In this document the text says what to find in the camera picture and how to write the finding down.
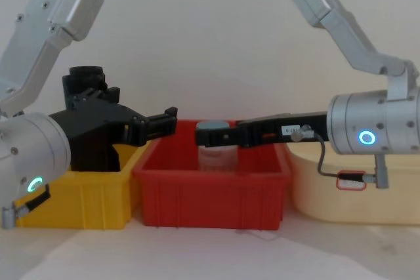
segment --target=cream plastic bin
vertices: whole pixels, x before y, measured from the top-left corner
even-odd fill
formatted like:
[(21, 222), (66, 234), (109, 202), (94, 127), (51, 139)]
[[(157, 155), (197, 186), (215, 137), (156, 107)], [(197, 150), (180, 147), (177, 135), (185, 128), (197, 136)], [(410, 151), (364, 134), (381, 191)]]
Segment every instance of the cream plastic bin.
[[(337, 155), (329, 145), (323, 170), (374, 171), (372, 155)], [(339, 190), (337, 181), (319, 175), (319, 143), (288, 144), (293, 167), (294, 206), (307, 216), (330, 222), (361, 224), (420, 224), (420, 155), (388, 155), (389, 186), (378, 190)]]

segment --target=white wall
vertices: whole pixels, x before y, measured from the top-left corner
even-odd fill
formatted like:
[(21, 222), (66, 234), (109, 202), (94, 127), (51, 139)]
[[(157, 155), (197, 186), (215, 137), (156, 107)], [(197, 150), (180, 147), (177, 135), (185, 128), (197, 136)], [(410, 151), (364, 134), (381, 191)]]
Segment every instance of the white wall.
[[(28, 0), (0, 0), (0, 51)], [(420, 65), (419, 0), (341, 0), (378, 50)], [(181, 118), (246, 118), (326, 110), (339, 93), (381, 89), (354, 71), (291, 0), (105, 0), (88, 38), (60, 55), (30, 110), (64, 108), (70, 66), (103, 66), (121, 103)]]

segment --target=clear plastic cup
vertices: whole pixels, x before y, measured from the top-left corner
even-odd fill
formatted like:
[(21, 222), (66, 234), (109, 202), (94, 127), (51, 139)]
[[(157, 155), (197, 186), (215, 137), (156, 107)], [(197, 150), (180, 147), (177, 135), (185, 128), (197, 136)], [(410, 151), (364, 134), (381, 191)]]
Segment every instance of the clear plastic cup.
[[(197, 129), (222, 129), (228, 128), (226, 121), (201, 121)], [(204, 171), (233, 171), (238, 164), (238, 147), (223, 146), (206, 148), (198, 147), (199, 169)]]

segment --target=green led light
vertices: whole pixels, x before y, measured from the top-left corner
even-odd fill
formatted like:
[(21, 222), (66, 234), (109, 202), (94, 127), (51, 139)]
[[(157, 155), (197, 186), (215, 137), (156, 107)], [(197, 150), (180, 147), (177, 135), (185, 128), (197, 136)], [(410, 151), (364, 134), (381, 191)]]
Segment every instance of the green led light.
[(42, 177), (35, 177), (28, 186), (28, 192), (35, 191), (40, 184), (42, 184)]

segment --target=blue led light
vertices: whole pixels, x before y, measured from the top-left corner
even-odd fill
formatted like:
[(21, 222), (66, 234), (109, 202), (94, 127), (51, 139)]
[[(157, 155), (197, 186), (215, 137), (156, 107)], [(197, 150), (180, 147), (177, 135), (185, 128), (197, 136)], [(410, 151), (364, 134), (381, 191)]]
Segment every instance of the blue led light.
[(28, 192), (35, 191), (42, 184), (42, 177), (35, 177), (28, 186)]
[(376, 137), (373, 132), (364, 130), (359, 134), (359, 141), (367, 146), (375, 143)]

